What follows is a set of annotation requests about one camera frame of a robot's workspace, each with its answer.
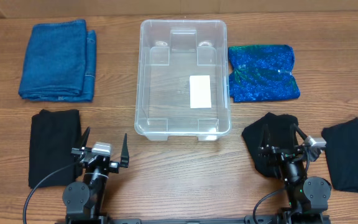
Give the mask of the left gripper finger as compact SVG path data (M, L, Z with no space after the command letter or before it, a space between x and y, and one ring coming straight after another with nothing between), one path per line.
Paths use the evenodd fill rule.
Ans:
M90 134L90 127L87 127L85 132L82 134L82 136L79 138L79 140L75 143L75 147L77 149L82 149L83 147L86 147L89 134Z
M121 150L121 161L120 161L120 167L128 168L129 167L129 151L127 146L127 134L124 135L123 144L122 144L122 150Z

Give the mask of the black garment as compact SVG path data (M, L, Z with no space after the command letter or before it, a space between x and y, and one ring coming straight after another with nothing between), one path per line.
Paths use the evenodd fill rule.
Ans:
M293 149L293 146L297 145L298 142L294 140L295 132L291 132L290 127L292 124L298 125L298 119L289 114L267 113L256 122L245 127L242 132L242 138L254 162L255 169L264 177L281 179L279 166L273 165L275 159L272 156L259 156L259 147L266 145L263 134L265 124L268 126L270 134L269 145L280 149Z
M334 189L358 193L358 118L324 128L321 135Z
M78 110L51 112L41 110L32 117L29 145L30 188L34 188L50 173L65 169L45 180L41 187L66 186L82 174L71 149L81 137Z

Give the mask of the blue sequin garment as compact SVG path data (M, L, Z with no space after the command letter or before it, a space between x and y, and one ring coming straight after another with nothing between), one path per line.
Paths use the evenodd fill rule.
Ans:
M230 96L234 102L282 101L300 97L289 45L243 45L228 48L232 65Z

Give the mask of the clear plastic storage bin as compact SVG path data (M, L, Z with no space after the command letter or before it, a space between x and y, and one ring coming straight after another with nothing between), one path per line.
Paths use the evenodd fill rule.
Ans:
M134 127L151 141L231 130L227 27L220 20L145 20L140 26ZM209 75L211 108L190 108L190 76Z

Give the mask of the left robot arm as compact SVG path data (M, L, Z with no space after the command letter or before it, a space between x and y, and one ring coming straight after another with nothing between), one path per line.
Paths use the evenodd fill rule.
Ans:
M72 182L63 191L66 206L66 224L112 223L109 215L101 212L104 191L110 173L119 173L120 168L129 167L127 138L124 137L119 162L111 160L112 146L96 142L93 147L86 145L90 128L87 128L74 144L71 153L79 157L79 165L85 169L81 182Z

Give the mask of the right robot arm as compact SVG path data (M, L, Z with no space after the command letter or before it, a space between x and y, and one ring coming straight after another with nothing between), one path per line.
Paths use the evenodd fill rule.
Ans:
M322 137L307 136L297 125L290 126L291 140L298 134L303 142L294 142L289 148L273 146L270 143L269 127L262 126L262 140L259 156L267 158L267 165L278 168L283 188L260 199L252 212L253 223L330 223L323 212L328 209L332 186L322 177L308 176L311 162L318 159L326 148ZM282 192L287 193L289 206L280 208L274 215L256 215L259 205L270 197Z

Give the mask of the folded blue denim jeans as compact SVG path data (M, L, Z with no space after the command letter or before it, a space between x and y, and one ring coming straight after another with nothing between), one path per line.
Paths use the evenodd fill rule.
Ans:
M31 101L91 102L97 38L86 21L36 24L27 44L18 94Z

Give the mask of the white label in bin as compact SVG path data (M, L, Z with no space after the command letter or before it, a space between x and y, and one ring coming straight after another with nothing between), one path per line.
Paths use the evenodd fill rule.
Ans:
M211 82L209 75L190 76L190 108L211 108Z

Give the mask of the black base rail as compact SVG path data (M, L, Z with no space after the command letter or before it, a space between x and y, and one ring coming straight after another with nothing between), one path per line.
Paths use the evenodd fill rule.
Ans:
M275 215L258 215L256 216L257 223L263 224L276 224L285 223L284 221L278 220ZM247 215L244 218L207 218L199 220L185 220L185 219L171 219L171 220L141 220L136 218L131 219L111 219L102 218L101 220L77 220L77 221L63 221L57 223L108 223L108 224L254 224L256 223L252 218L252 215ZM329 216L323 216L324 224L331 224Z

